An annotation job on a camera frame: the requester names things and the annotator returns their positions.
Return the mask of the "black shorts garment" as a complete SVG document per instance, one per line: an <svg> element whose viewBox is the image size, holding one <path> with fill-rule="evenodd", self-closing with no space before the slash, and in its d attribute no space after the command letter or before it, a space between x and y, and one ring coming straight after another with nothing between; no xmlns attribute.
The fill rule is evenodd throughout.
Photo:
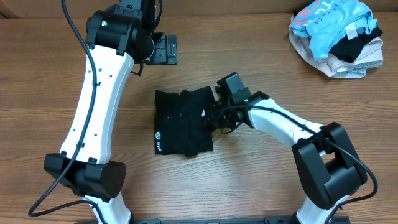
<svg viewBox="0 0 398 224"><path fill-rule="evenodd" d="M155 91L154 151L187 158L213 150L212 132L205 124L215 103L210 87L181 93Z"/></svg>

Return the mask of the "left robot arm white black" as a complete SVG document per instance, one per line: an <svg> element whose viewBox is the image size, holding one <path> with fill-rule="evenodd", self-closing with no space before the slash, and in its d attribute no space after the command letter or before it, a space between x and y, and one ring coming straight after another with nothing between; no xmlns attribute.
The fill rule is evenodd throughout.
<svg viewBox="0 0 398 224"><path fill-rule="evenodd" d="M96 11L80 42L86 68L80 99L60 151L44 169L88 204L98 223L132 223L121 189L126 166L111 160L111 136L124 85L138 65L175 65L177 40L157 32L162 1L121 1Z"/></svg>

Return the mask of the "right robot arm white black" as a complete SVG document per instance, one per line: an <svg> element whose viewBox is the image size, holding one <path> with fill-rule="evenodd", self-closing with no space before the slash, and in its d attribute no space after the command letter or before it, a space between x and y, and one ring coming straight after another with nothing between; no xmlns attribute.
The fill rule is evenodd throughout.
<svg viewBox="0 0 398 224"><path fill-rule="evenodd" d="M303 205L292 215L268 216L265 223L349 223L336 211L351 202L368 180L344 127L326 126L300 118L280 107L263 92L251 93L234 72L215 86L219 100L211 107L208 124L234 131L246 124L270 134L291 148L301 186Z"/></svg>

